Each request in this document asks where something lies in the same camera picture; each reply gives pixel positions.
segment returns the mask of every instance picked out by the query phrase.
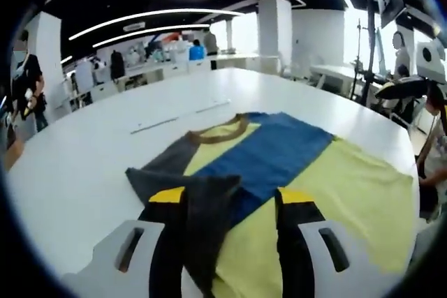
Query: blue object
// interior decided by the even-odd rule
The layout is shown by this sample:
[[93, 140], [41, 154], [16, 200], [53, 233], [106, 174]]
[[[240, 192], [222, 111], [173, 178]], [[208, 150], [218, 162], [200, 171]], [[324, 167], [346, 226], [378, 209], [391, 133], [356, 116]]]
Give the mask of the blue object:
[[189, 61], [197, 61], [205, 58], [205, 48], [201, 45], [194, 45], [189, 48]]
[[240, 175], [233, 202], [232, 227], [289, 185], [332, 142], [333, 135], [285, 113], [249, 113], [260, 123], [249, 137], [195, 173], [195, 176]]

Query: shirt sleeve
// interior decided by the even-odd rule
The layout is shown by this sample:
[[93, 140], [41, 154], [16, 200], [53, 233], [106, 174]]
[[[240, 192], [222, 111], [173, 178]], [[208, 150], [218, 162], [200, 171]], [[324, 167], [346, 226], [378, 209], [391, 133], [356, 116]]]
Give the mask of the shirt sleeve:
[[17, 81], [13, 80], [13, 83], [11, 84], [11, 100], [17, 100]]
[[31, 79], [35, 80], [36, 82], [40, 80], [42, 70], [36, 55], [29, 55], [28, 71]]
[[436, 121], [436, 123], [434, 124], [433, 133], [434, 133], [435, 138], [438, 138], [439, 136], [444, 135], [444, 129], [442, 127], [441, 118], [439, 118], [438, 121]]

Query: tabletop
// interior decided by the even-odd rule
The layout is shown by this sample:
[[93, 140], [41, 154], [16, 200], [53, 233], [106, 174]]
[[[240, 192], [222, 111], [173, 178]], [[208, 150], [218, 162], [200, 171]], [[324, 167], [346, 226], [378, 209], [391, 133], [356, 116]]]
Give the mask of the tabletop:
[[[230, 103], [194, 113], [227, 100]], [[414, 220], [418, 218], [417, 170], [403, 128], [350, 100], [305, 84], [225, 68], [109, 97], [31, 138], [8, 174], [10, 200], [25, 235], [55, 276], [80, 271], [90, 262], [95, 244], [143, 209], [126, 179], [126, 168], [143, 166], [189, 130], [250, 111], [288, 113], [410, 174]], [[131, 134], [142, 124], [175, 118]]]

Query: person in black shirt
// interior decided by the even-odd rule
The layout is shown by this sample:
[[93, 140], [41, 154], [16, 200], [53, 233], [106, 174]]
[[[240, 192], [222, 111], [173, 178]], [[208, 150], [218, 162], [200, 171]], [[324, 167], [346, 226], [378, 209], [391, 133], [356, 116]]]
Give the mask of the person in black shirt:
[[[24, 31], [20, 40], [25, 44], [28, 42], [28, 31]], [[17, 107], [13, 113], [13, 121], [18, 113], [22, 120], [25, 120], [31, 113], [36, 118], [37, 131], [40, 132], [48, 126], [47, 119], [43, 114], [45, 111], [45, 97], [43, 95], [43, 80], [41, 67], [36, 55], [26, 51], [14, 51], [14, 56], [19, 61], [17, 70], [13, 77], [11, 88], [12, 100], [17, 101]], [[30, 96], [26, 97], [27, 90], [30, 90]]]
[[113, 80], [123, 77], [126, 74], [124, 70], [124, 60], [120, 52], [113, 50], [110, 56], [110, 76]]

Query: brown collar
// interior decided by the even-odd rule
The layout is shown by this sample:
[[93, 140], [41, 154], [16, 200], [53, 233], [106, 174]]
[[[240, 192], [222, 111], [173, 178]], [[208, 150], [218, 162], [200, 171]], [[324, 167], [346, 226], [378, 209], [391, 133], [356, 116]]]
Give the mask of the brown collar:
[[[219, 127], [219, 126], [227, 126], [227, 125], [236, 124], [237, 122], [239, 123], [239, 127], [231, 134], [222, 135], [222, 136], [211, 136], [211, 137], [202, 136], [203, 133], [208, 132], [210, 129], [213, 129], [213, 128]], [[221, 124], [221, 125], [218, 125], [215, 127], [211, 127], [211, 128], [207, 128], [203, 131], [196, 131], [196, 132], [190, 131], [186, 134], [186, 136], [194, 143], [215, 144], [215, 143], [233, 140], [233, 139], [241, 136], [242, 134], [245, 133], [248, 125], [249, 125], [249, 121], [244, 117], [243, 114], [236, 114], [234, 118], [232, 118], [230, 121], [227, 121], [224, 124]]]

